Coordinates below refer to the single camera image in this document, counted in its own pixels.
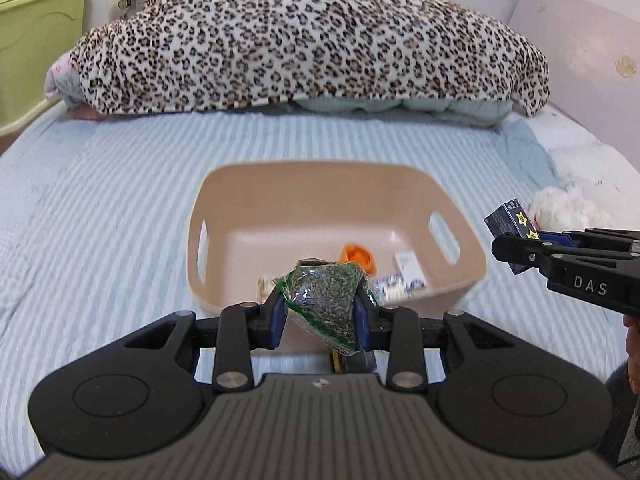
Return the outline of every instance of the orange object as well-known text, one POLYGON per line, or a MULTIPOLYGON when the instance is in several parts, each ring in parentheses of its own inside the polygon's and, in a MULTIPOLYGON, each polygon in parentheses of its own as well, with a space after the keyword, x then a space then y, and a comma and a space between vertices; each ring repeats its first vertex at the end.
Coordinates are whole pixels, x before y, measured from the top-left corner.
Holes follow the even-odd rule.
POLYGON ((376 273, 376 261, 373 255, 358 244, 346 244, 340 253, 341 262, 357 262, 367 274, 376 273))

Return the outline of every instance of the small black box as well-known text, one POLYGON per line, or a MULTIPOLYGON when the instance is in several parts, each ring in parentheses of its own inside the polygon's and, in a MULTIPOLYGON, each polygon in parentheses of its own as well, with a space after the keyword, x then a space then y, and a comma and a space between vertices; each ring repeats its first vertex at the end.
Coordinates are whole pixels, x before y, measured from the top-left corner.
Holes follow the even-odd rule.
MULTIPOLYGON (((526 211, 517 198, 502 204, 498 209, 484 219, 484 223, 495 237, 511 233, 526 238, 540 240, 538 229, 527 216, 526 211)), ((530 267, 509 264, 514 274, 520 274, 530 267)))

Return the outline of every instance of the packet of dried herbs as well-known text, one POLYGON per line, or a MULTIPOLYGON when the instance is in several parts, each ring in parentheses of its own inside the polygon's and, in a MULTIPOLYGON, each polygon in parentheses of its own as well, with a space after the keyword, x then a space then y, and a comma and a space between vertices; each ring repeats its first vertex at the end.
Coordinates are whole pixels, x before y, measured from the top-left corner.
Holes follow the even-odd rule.
POLYGON ((276 287, 289 306, 288 316, 341 354, 358 348, 353 297, 365 277, 356 262, 300 260, 276 287))

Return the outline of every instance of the pink board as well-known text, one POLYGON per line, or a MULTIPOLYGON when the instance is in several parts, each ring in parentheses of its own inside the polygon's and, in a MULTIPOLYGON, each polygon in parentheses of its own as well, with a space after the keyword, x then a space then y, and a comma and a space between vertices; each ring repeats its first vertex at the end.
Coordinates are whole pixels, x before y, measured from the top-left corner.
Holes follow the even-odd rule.
POLYGON ((640 23, 584 0, 520 0, 509 25, 546 55, 551 102, 640 170, 640 23))

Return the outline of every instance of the leopard print blanket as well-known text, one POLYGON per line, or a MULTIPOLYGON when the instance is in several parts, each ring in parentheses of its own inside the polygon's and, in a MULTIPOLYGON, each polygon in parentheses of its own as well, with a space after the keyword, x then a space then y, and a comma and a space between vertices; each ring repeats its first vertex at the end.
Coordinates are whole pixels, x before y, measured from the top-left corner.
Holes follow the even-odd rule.
POLYGON ((445 0, 145 0, 72 49, 103 114, 259 106, 318 96, 546 104, 526 38, 445 0))

